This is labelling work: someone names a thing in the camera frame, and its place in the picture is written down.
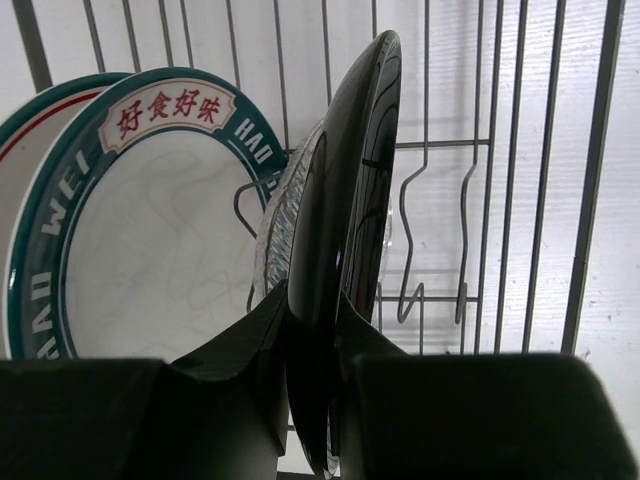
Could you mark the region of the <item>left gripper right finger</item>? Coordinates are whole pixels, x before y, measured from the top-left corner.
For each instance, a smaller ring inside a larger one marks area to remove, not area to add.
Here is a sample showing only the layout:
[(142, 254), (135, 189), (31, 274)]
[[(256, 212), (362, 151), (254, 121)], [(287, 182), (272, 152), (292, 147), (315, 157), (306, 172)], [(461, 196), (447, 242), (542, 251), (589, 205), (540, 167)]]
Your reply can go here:
[(410, 355), (347, 300), (336, 324), (345, 479), (626, 479), (598, 377), (564, 354)]

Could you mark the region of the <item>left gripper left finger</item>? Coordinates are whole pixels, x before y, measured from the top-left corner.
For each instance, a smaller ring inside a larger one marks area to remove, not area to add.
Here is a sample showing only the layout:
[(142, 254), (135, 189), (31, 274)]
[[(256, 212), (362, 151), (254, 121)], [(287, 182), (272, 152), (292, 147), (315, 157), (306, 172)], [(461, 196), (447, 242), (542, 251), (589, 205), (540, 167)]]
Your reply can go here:
[(249, 314), (172, 363), (1, 365), (5, 479), (272, 479), (288, 401), (278, 284)]

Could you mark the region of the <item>clear glass plate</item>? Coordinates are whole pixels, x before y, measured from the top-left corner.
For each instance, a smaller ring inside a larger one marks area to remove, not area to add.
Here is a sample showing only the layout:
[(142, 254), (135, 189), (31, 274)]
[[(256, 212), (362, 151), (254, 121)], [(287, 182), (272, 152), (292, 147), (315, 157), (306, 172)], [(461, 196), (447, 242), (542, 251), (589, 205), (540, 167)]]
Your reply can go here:
[(268, 202), (256, 238), (251, 307), (288, 276), (301, 196), (322, 131), (323, 122), (318, 121), (298, 143)]

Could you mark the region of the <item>white plate green rim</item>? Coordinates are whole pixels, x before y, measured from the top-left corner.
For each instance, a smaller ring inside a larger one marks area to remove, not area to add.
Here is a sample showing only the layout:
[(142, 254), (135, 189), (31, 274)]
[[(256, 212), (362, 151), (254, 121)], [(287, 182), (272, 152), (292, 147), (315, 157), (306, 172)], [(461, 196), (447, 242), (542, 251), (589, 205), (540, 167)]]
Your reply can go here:
[(127, 75), (39, 162), (8, 238), (7, 357), (173, 362), (246, 314), (257, 222), (287, 158), (211, 73)]

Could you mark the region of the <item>white plate red characters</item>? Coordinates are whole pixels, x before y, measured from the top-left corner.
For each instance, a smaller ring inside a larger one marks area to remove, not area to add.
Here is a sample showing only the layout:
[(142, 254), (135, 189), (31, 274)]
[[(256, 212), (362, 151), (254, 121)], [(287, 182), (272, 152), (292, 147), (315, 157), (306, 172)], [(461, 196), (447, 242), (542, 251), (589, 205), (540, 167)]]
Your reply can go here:
[(1, 298), (6, 298), (10, 241), (37, 167), (65, 125), (94, 97), (126, 78), (101, 73), (49, 87), (1, 123)]

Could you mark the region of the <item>black plate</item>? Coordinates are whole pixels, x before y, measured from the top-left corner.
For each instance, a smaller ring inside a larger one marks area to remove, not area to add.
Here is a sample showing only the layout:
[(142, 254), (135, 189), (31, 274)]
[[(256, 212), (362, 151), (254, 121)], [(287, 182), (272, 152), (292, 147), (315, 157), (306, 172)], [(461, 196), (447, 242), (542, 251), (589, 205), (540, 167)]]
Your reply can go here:
[(287, 386), (313, 473), (338, 466), (332, 411), (340, 314), (371, 318), (382, 257), (401, 94), (399, 35), (359, 55), (321, 123), (304, 184), (288, 275)]

